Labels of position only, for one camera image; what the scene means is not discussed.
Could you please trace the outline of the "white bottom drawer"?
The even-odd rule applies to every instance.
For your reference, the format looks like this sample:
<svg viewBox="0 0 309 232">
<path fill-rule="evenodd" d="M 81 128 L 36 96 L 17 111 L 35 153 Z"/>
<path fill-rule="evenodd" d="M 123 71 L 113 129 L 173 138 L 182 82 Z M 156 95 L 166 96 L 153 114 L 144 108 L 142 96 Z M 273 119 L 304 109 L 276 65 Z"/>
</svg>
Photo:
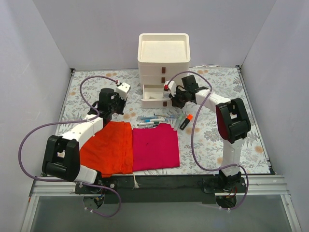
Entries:
<svg viewBox="0 0 309 232">
<path fill-rule="evenodd" d="M 143 109 L 172 108 L 169 93 L 163 90 L 164 85 L 143 85 L 141 107 Z"/>
</svg>

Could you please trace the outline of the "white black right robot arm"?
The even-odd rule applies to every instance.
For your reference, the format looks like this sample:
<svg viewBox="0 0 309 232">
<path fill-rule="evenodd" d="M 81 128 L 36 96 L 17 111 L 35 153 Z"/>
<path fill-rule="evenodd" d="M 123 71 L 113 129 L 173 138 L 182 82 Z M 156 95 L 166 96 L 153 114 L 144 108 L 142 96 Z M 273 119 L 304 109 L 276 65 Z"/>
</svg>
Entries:
<svg viewBox="0 0 309 232">
<path fill-rule="evenodd" d="M 236 188 L 245 169 L 240 164 L 241 148 L 251 130 L 251 123 L 240 98 L 229 99 L 213 92 L 212 85 L 200 87 L 195 72 L 189 71 L 179 86 L 173 79 L 166 81 L 164 90 L 169 92 L 172 106 L 183 108 L 187 102 L 206 107 L 216 114 L 217 129 L 223 140 L 222 163 L 218 172 L 217 186 L 224 192 Z"/>
</svg>

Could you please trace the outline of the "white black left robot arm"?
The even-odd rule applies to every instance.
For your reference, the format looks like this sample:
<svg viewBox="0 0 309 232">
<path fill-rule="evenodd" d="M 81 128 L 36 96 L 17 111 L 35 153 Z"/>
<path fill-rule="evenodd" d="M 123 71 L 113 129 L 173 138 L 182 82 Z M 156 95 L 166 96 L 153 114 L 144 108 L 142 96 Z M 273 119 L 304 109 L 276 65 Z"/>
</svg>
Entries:
<svg viewBox="0 0 309 232">
<path fill-rule="evenodd" d="M 103 177 L 133 170 L 131 125 L 112 122 L 123 114 L 130 86 L 103 88 L 83 123 L 61 136 L 48 138 L 42 172 L 66 181 L 80 182 L 89 192 L 101 193 Z"/>
</svg>

